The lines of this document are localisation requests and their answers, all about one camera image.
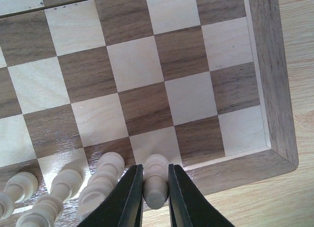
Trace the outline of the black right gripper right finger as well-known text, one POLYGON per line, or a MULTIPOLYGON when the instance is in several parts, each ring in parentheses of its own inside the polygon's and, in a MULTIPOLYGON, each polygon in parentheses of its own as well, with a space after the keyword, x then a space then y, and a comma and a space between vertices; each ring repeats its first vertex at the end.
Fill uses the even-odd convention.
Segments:
POLYGON ((180 165, 169 165, 168 186, 172 227, 233 226, 205 199, 180 165))

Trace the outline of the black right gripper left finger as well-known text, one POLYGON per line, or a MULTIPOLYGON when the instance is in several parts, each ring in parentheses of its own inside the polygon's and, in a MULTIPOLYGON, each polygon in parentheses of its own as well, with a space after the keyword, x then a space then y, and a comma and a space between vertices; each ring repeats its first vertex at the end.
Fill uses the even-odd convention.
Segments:
POLYGON ((140 227, 143 215, 143 166, 132 165, 109 196, 80 227, 140 227))

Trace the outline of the white chess piece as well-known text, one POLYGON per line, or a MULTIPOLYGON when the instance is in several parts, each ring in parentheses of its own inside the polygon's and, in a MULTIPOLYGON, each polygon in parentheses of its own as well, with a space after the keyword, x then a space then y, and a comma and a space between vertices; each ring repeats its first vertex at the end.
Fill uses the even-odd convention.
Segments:
POLYGON ((143 197, 151 209, 162 208, 168 199, 168 166, 168 160, 160 154, 149 156, 143 165, 143 197))

